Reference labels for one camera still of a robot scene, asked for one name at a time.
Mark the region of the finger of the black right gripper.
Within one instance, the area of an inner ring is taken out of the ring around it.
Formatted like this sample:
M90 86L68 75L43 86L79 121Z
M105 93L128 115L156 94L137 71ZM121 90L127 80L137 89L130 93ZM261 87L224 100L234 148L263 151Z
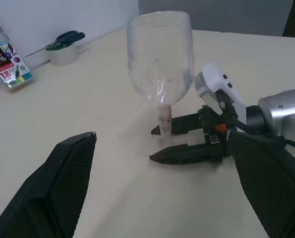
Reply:
M202 128L201 118L198 114L172 118L171 125L171 136L187 134L189 131Z
M212 153L209 145L201 144L188 146L187 144L170 146L149 156L151 161L167 165L187 165L209 162Z

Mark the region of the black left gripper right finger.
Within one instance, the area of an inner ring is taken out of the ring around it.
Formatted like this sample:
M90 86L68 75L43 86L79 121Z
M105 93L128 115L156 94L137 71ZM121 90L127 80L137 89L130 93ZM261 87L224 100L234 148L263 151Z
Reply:
M295 142L231 131L227 146L242 189L269 238L295 238Z

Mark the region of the grey tape roll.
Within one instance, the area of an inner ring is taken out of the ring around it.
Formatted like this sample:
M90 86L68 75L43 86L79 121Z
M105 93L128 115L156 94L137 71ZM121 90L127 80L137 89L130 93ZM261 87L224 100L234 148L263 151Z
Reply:
M78 50L74 43L67 45L55 45L46 50L50 64L53 66L69 65L79 58Z

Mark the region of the clear plastic wine glass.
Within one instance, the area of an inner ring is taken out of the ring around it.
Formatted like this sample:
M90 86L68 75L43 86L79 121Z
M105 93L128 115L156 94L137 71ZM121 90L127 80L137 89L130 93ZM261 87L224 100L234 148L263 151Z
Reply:
M135 17L127 24L127 52L134 90L157 109L158 146L174 145L172 106L187 94L195 73L189 14L159 11Z

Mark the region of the blue handled scissors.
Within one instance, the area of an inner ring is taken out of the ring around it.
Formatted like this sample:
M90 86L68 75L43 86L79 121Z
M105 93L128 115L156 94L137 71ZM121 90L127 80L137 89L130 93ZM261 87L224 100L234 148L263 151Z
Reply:
M39 53L43 50L46 50L56 44L72 44L74 42L77 42L79 40L82 40L85 38L85 34L83 32L78 32L78 31L68 31L62 35L59 35L54 42L46 45L45 47L27 55L26 57L29 57L31 55L34 55L36 53Z

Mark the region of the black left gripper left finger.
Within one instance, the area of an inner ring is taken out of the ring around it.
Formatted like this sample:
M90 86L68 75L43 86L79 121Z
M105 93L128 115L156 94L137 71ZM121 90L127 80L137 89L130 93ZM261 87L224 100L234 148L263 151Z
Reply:
M0 238L73 238L88 190L96 133L58 143L0 215Z

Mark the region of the marker pen set box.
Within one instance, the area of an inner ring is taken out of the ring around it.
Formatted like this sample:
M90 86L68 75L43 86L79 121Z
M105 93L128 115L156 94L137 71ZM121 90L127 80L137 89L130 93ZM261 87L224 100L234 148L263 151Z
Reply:
M31 81L33 75L0 27L0 80L9 90L18 89Z

